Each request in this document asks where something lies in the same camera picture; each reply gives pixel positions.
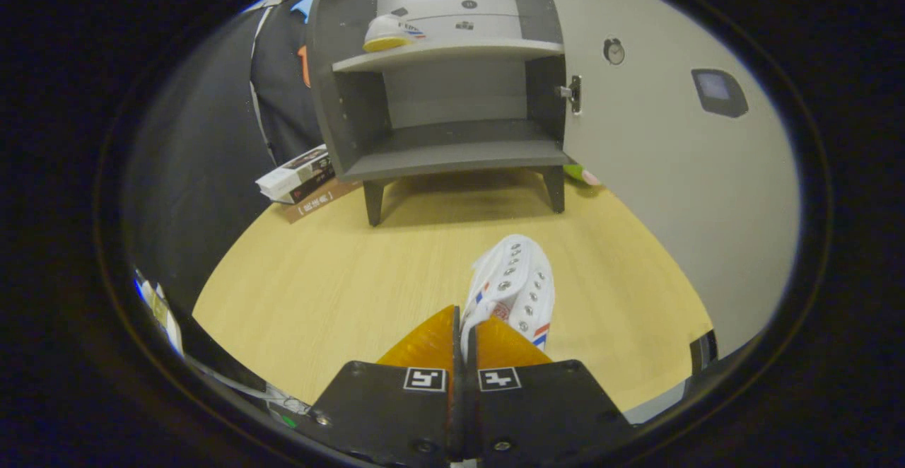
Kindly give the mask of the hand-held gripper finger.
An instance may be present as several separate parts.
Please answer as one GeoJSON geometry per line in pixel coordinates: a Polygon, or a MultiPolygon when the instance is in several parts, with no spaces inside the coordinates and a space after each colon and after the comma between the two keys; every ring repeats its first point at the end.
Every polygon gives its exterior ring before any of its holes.
{"type": "Polygon", "coordinates": [[[349,361],[308,410],[308,437],[372,465],[449,465],[462,454],[459,309],[428,317],[378,361],[349,361]]]}
{"type": "Polygon", "coordinates": [[[465,445],[481,464],[597,464],[634,427],[581,361],[552,361],[497,317],[469,331],[465,445]]]}

